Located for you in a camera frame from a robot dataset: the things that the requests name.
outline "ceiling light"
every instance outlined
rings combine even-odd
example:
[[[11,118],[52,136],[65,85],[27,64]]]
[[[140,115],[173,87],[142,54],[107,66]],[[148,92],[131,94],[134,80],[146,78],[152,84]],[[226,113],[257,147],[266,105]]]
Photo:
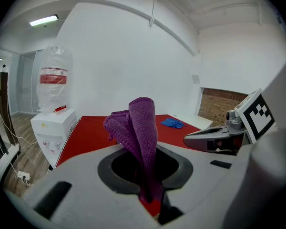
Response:
[[[58,20],[58,16],[55,14],[55,15],[52,15],[49,17],[45,17],[45,18],[36,20],[36,21],[32,21],[32,22],[30,22],[30,25],[35,26],[35,25],[40,25],[40,24],[45,24],[48,22],[56,21],[56,20]]]

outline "blue cloth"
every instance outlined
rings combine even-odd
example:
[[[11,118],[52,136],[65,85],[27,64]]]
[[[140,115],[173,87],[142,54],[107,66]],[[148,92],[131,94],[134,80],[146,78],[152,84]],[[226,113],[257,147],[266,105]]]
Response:
[[[168,126],[168,127],[173,127],[173,128],[178,128],[180,129],[184,124],[181,121],[177,121],[174,119],[166,119],[161,124]]]

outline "power strip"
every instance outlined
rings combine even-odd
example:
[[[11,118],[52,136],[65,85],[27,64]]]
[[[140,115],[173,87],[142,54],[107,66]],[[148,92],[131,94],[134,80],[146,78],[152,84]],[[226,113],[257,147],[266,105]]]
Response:
[[[17,177],[22,179],[22,180],[27,180],[27,181],[29,181],[30,178],[31,178],[29,173],[25,173],[25,172],[22,172],[22,171],[18,171]]]

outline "purple cloth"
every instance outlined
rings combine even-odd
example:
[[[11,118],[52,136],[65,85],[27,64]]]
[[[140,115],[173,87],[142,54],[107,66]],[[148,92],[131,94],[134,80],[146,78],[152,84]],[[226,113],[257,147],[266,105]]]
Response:
[[[140,97],[129,103],[129,110],[113,112],[104,121],[105,129],[139,161],[144,177],[140,198],[146,201],[145,186],[161,201],[163,187],[155,177],[158,131],[152,99]]]

